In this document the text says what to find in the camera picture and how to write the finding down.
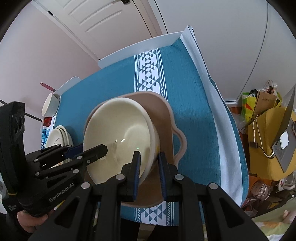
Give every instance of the pink wall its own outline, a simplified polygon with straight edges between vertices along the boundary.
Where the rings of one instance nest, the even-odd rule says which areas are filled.
[[[73,76],[84,79],[98,70],[82,48],[28,4],[0,43],[0,99],[24,102],[26,112],[42,118],[42,106],[50,91],[40,82],[57,89]],[[40,126],[41,122],[26,117],[26,153],[40,148]]]

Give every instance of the human hand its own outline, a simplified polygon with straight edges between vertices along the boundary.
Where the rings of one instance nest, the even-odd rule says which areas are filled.
[[[42,225],[53,212],[54,210],[51,210],[48,214],[35,218],[24,211],[20,211],[17,213],[17,220],[25,231],[32,234],[36,230],[35,226]]]

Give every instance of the beige plate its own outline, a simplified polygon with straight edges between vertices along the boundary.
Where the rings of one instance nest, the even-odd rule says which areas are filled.
[[[148,113],[151,121],[155,125],[160,139],[160,151],[164,151],[167,162],[178,166],[180,159],[186,152],[187,140],[183,132],[181,132],[176,124],[170,104],[159,94],[150,91],[141,91],[131,94],[122,95],[119,97],[126,97],[137,101]],[[88,116],[86,126],[92,117],[93,113],[105,102],[96,106]],[[180,140],[180,150],[173,155],[173,134],[177,135]],[[86,172],[86,178],[89,180],[89,175]],[[153,170],[146,177],[144,182],[139,186],[137,199],[135,202],[122,203],[128,207],[153,207],[163,202],[161,194],[160,178],[158,167]]]

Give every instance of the paper bag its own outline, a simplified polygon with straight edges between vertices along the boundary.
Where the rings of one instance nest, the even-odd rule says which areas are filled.
[[[256,118],[257,115],[260,115],[266,110],[273,108],[275,102],[276,102],[275,95],[258,91],[253,117]]]

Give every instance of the cream bowl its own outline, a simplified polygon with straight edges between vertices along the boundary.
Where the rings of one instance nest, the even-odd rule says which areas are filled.
[[[129,98],[114,98],[100,106],[90,118],[83,150],[104,144],[105,157],[87,166],[95,184],[106,182],[132,161],[134,151],[141,153],[141,184],[160,150],[158,133],[145,109]]]
[[[44,102],[41,115],[45,117],[54,117],[58,108],[59,99],[50,93]]]

